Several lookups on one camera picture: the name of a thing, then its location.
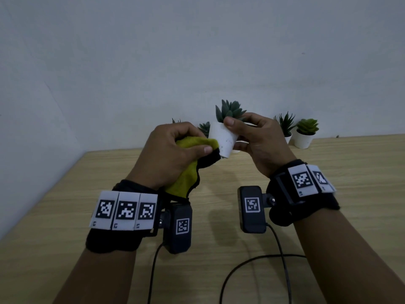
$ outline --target person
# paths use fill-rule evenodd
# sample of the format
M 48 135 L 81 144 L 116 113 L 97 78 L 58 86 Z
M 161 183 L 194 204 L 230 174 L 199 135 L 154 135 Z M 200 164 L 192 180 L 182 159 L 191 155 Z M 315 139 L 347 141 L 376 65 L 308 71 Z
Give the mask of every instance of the person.
M 255 113 L 244 116 L 256 127 L 231 117 L 224 124 L 248 142 L 237 142 L 234 149 L 249 153 L 259 172 L 269 177 L 296 160 L 275 120 Z M 188 122 L 157 126 L 126 179 L 156 190 L 212 152 L 206 145 L 178 147 L 175 140 L 184 136 L 203 134 Z M 294 227 L 327 303 L 405 303 L 404 283 L 339 210 L 320 209 Z M 136 251 L 95 254 L 85 249 L 53 303 L 126 303 L 135 257 Z M 106 281 L 108 288 L 101 292 Z

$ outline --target yellow cloth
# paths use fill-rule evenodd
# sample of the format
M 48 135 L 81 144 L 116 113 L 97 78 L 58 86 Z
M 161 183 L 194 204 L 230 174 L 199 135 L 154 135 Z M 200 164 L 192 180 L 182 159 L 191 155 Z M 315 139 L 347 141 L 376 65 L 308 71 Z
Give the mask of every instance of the yellow cloth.
M 193 161 L 187 169 L 180 174 L 174 184 L 165 187 L 165 192 L 182 198 L 188 198 L 190 189 L 194 189 L 199 183 L 198 169 L 208 167 L 217 162 L 221 157 L 217 140 L 203 137 L 185 137 L 176 142 L 183 148 L 190 148 L 197 145 L 210 145 L 213 152 L 199 160 Z

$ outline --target white wall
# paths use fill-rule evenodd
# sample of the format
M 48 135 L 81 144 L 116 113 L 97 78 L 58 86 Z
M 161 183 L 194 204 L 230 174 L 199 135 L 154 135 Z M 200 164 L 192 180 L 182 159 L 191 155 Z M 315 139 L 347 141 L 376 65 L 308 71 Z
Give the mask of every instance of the white wall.
M 82 154 L 0 2 L 0 239 Z
M 221 99 L 405 132 L 405 0 L 4 0 L 87 150 L 143 146 Z

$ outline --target white marker tag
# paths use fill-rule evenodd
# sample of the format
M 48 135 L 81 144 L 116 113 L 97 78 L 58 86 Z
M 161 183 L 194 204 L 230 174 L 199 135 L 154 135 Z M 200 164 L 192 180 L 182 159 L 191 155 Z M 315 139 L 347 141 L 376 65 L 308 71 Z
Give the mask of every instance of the white marker tag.
M 152 229 L 155 222 L 157 194 L 141 193 L 139 198 L 139 210 L 136 217 L 135 230 Z
M 118 191 L 101 191 L 89 227 L 111 229 L 114 211 L 117 207 Z
M 113 230 L 134 230 L 140 193 L 120 192 L 115 211 Z
M 316 165 L 307 165 L 308 169 L 311 171 L 315 181 L 322 190 L 322 193 L 334 193 L 336 189 L 327 180 L 327 178 L 322 174 L 321 170 Z
M 289 167 L 288 172 L 292 178 L 299 196 L 318 194 L 318 189 L 312 181 L 305 164 Z

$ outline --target person's right hand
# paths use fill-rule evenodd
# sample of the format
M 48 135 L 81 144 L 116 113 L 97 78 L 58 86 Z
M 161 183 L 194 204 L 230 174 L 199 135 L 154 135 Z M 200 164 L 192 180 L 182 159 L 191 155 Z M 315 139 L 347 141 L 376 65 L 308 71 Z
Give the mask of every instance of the person's right hand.
M 238 141 L 249 143 L 236 142 L 233 149 L 250 154 L 259 172 L 270 177 L 279 167 L 296 159 L 276 120 L 255 113 L 245 113 L 242 116 L 246 117 L 246 122 L 257 127 L 229 116 L 225 117 L 224 125 L 239 135 Z

